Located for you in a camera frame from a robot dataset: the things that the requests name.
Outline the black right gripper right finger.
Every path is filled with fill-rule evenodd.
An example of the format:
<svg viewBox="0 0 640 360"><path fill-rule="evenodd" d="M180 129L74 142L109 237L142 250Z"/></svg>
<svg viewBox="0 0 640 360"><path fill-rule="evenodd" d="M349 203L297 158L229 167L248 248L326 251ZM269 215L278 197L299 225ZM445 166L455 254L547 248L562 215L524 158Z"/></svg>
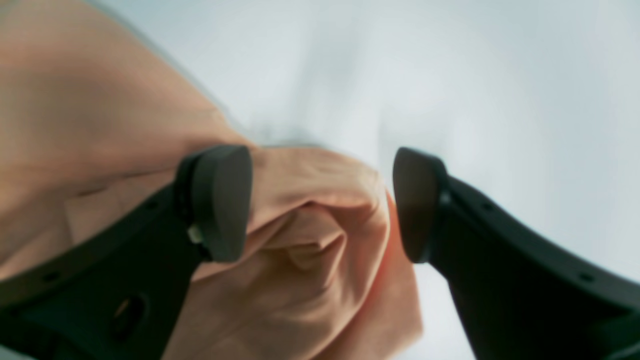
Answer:
<svg viewBox="0 0 640 360"><path fill-rule="evenodd" d="M448 283L478 360L637 360L640 287L535 231L403 146L393 189L404 251Z"/></svg>

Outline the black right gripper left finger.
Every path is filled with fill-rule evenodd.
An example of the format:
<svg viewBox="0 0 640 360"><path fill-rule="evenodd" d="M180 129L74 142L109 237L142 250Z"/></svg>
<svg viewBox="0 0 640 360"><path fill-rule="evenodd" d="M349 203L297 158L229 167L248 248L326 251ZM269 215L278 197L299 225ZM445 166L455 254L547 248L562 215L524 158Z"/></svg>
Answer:
<svg viewBox="0 0 640 360"><path fill-rule="evenodd" d="M199 265L242 257L252 182L247 146L188 155L117 223L1 282L1 346L35 360L159 360Z"/></svg>

